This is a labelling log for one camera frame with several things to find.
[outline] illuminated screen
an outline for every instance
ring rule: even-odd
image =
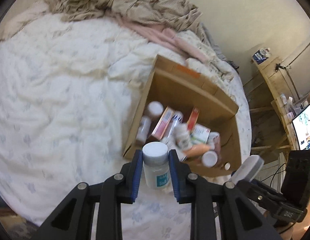
[[[293,119],[300,150],[310,149],[310,105]]]

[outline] bolt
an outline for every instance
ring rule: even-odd
[[[188,174],[188,178],[191,179],[191,180],[195,180],[195,179],[198,178],[198,176],[195,173],[190,173],[190,174]]]
[[[78,189],[85,189],[85,188],[87,188],[87,184],[85,182],[81,182],[78,184],[77,188]]]
[[[124,175],[120,174],[120,173],[117,173],[114,175],[114,179],[116,179],[116,180],[121,180],[121,179],[123,179],[123,177],[124,177]]]
[[[225,182],[225,187],[227,187],[228,189],[232,189],[235,188],[235,184],[231,181],[227,181]]]

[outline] beige blanket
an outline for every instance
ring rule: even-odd
[[[62,20],[78,21],[104,15],[106,9],[141,24],[166,24],[176,31],[191,30],[209,44],[200,24],[201,12],[188,0],[45,0]]]

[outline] white bed sheet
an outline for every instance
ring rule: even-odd
[[[185,64],[107,17],[61,22],[48,14],[0,42],[0,195],[13,210],[40,225],[76,184],[120,171],[122,144],[157,54]],[[244,161],[251,124],[234,75],[224,89],[239,105]],[[189,239],[190,212],[171,187],[150,190],[142,177],[136,203],[122,207],[124,239]]]

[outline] open cardboard box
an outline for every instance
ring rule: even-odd
[[[205,76],[159,55],[154,61],[154,70],[144,87],[130,128],[125,158],[132,159],[135,150],[141,149],[135,144],[135,138],[144,108],[151,101],[159,101],[164,108],[169,106],[184,114],[190,113],[196,106],[200,110],[197,123],[220,133],[221,155],[224,163],[229,162],[231,168],[225,171],[189,162],[193,172],[216,177],[231,174],[240,167],[239,135],[235,120],[238,106]]]

